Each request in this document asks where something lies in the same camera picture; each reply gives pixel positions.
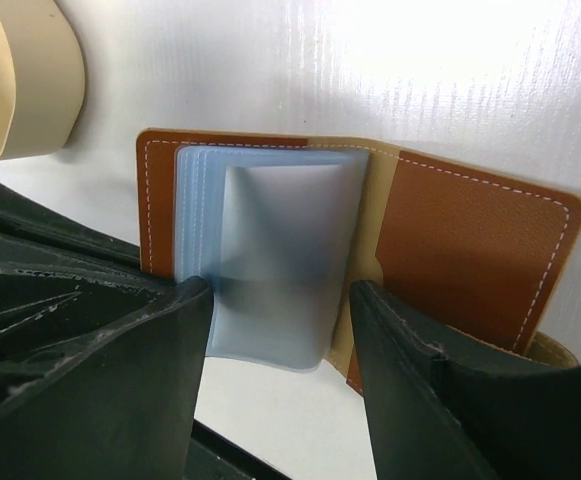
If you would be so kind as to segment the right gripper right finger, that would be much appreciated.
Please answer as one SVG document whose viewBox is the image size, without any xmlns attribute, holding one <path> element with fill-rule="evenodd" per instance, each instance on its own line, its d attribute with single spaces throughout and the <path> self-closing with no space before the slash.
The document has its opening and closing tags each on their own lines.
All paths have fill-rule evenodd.
<svg viewBox="0 0 581 480">
<path fill-rule="evenodd" d="M 581 479 L 581 364 L 540 334 L 519 356 L 372 281 L 349 291 L 381 479 Z"/>
</svg>

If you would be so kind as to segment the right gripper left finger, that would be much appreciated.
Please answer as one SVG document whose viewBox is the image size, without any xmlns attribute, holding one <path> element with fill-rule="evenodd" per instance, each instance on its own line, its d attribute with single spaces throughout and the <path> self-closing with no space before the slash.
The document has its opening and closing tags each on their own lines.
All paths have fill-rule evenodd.
<svg viewBox="0 0 581 480">
<path fill-rule="evenodd" d="M 213 293 L 198 277 L 55 348 L 0 405 L 0 479 L 180 479 Z"/>
</svg>

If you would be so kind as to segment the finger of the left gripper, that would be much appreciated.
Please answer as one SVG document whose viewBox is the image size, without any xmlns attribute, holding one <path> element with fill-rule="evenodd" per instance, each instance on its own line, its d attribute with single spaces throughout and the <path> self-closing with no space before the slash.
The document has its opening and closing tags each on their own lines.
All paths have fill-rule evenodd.
<svg viewBox="0 0 581 480">
<path fill-rule="evenodd" d="M 0 274 L 81 270 L 141 279 L 136 246 L 94 231 L 0 183 Z"/>
<path fill-rule="evenodd" d="M 81 270 L 0 274 L 0 405 L 55 348 L 145 308 L 175 286 Z"/>
</svg>

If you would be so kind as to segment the brown leather card holder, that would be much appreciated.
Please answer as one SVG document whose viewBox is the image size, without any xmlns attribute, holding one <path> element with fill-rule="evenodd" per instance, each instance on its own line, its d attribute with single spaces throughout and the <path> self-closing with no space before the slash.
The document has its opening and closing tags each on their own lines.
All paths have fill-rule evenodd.
<svg viewBox="0 0 581 480">
<path fill-rule="evenodd" d="M 136 140 L 140 262 L 174 274 L 175 156 L 208 145 L 369 155 L 349 280 L 510 353 L 561 368 L 576 357 L 539 325 L 581 231 L 581 198 L 378 140 L 147 129 Z"/>
</svg>

